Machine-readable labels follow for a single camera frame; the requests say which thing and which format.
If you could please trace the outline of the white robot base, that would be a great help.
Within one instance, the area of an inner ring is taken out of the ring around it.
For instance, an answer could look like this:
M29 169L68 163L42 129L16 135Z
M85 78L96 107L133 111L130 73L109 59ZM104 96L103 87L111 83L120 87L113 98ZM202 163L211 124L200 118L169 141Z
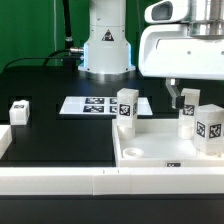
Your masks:
M115 81L130 77L131 45L125 36L126 0L90 0L90 32L83 49L81 75Z

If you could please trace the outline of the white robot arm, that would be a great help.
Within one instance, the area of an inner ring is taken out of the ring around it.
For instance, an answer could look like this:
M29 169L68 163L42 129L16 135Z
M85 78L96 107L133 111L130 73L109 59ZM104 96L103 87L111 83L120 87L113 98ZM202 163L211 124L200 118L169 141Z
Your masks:
M172 107L184 107L181 79L224 80L224 0L161 0L145 9L138 66L164 77Z

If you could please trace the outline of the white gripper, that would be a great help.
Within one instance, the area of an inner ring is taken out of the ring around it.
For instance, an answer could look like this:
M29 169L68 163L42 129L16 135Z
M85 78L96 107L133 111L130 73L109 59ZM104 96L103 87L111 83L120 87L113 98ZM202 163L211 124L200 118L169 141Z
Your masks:
M224 39L198 39L181 24L152 25L142 33L138 66L147 77L165 77L172 108L182 109L180 79L224 80Z

